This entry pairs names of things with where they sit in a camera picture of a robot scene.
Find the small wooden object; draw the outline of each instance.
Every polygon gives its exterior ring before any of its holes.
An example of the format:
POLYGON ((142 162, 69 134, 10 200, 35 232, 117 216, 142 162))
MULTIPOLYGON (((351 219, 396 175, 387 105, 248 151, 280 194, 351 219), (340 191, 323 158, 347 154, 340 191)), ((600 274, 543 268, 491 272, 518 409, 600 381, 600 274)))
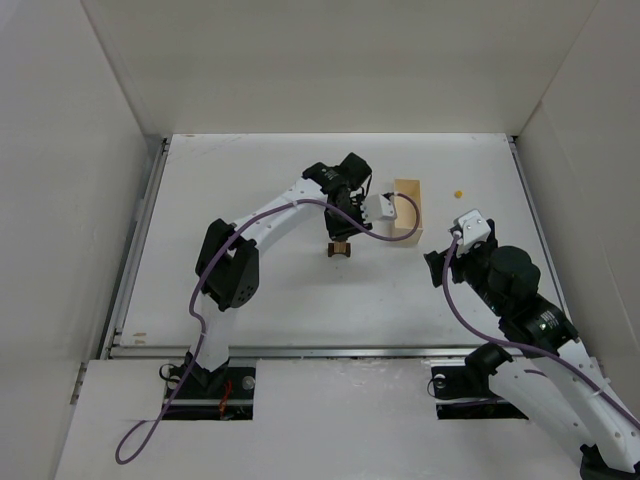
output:
MULTIPOLYGON (((406 240, 397 242, 400 245, 416 245, 422 235, 422 197, 420 194, 420 180, 411 180, 404 178, 396 178, 393 181, 394 192, 404 193, 411 197, 411 199, 418 204, 420 210, 420 224, 416 233, 411 235, 406 240)), ((416 214, 413 205, 407 202, 403 198, 393 197, 393 204, 396 207, 396 213, 398 217, 394 220, 391 226, 391 235, 393 237, 399 237, 406 235, 411 231, 416 224, 416 214)))
POLYGON ((327 255, 333 257, 334 255, 344 255, 345 257, 351 256, 351 244, 349 242, 332 242, 329 244, 327 255))

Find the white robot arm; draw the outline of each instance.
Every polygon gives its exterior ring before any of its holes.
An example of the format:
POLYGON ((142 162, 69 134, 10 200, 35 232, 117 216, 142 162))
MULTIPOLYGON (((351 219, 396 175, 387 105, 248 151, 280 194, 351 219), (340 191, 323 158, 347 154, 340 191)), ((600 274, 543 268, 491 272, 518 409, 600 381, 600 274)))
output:
POLYGON ((511 402, 580 465, 584 480, 640 478, 640 428, 564 313, 537 293, 540 270, 516 247, 499 247, 492 220, 477 210, 454 222, 457 245, 425 255, 435 287, 447 268, 500 317, 506 340, 475 331, 447 300, 458 320, 490 343, 465 360, 470 375, 511 402), (457 247, 457 255, 452 249, 457 247), (544 375, 527 374, 502 347, 519 348, 544 375))
MULTIPOLYGON (((334 167, 317 163, 305 170, 302 178, 284 193, 260 209, 231 224, 218 219, 209 226, 196 266, 198 276, 202 276, 211 258, 237 226, 244 225, 252 218, 274 208, 294 204, 292 208, 250 225, 207 277, 202 293, 213 299, 213 302, 201 297, 199 310, 213 310, 214 302, 221 312, 232 310, 227 313, 209 312, 205 315, 209 321, 207 338, 201 347, 194 369, 194 376, 199 377, 203 384, 210 381, 214 376, 213 372, 228 359, 234 309, 248 302, 257 291, 260 257, 302 222, 322 212, 318 205, 296 202, 315 200, 335 206, 367 230, 371 229, 374 221, 395 219, 395 208, 387 196, 369 196, 368 192, 362 189, 367 178, 371 178, 371 169, 363 159, 353 153, 334 167)), ((324 216, 329 237, 334 241, 344 241, 361 231, 329 209, 325 210, 324 216)), ((191 354, 195 347, 196 345, 192 345, 191 354)))

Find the white plastic bracket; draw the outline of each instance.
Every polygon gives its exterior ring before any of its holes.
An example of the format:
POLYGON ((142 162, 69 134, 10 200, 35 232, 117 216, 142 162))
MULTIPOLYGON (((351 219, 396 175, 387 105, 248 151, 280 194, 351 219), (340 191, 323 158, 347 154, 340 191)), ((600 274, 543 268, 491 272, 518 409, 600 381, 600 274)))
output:
POLYGON ((471 210, 453 221, 453 231, 459 231, 462 238, 458 243, 456 255, 461 257, 478 242, 485 242, 491 235, 491 227, 478 210, 471 210))
POLYGON ((384 195, 369 195, 362 204, 362 218, 365 223, 390 222, 397 216, 393 203, 384 195))

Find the white table surface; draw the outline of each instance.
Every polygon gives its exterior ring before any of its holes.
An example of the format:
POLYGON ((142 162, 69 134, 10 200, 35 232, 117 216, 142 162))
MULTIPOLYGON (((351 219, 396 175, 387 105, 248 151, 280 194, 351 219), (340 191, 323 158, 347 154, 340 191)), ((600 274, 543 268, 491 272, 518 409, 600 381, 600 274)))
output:
POLYGON ((119 466, 122 436, 160 409, 161 363, 89 364, 57 480, 579 478, 527 421, 438 421, 419 359, 260 361, 254 420, 162 422, 146 450, 119 466))
MULTIPOLYGON (((421 181, 424 233, 398 247, 364 235, 352 257, 328 258, 318 216, 264 256, 260 288, 238 309, 234 345, 469 346, 479 342, 431 285, 423 253, 449 246, 454 218, 479 208, 496 221, 501 244, 525 249, 542 270, 540 292, 558 302, 508 141, 502 134, 176 135, 144 247, 121 345, 182 346, 197 338, 187 313, 194 265, 209 224, 231 222, 286 190, 317 161, 349 152, 373 169, 372 193, 394 178, 421 181), (454 197, 462 190, 461 199, 454 197)), ((389 233, 388 225, 377 231, 389 233)), ((497 318, 467 286, 453 295, 483 331, 497 318)))

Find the screw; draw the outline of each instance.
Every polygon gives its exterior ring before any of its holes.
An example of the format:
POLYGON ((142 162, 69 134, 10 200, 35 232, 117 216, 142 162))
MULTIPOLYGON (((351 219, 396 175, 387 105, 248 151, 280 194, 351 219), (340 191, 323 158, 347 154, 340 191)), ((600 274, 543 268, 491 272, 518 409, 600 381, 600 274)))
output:
POLYGON ((256 386, 256 379, 250 375, 247 375, 242 379, 242 388, 245 390, 253 390, 256 386))
POLYGON ((433 377, 433 386, 440 389, 447 386, 447 377, 443 374, 439 373, 435 377, 433 377))

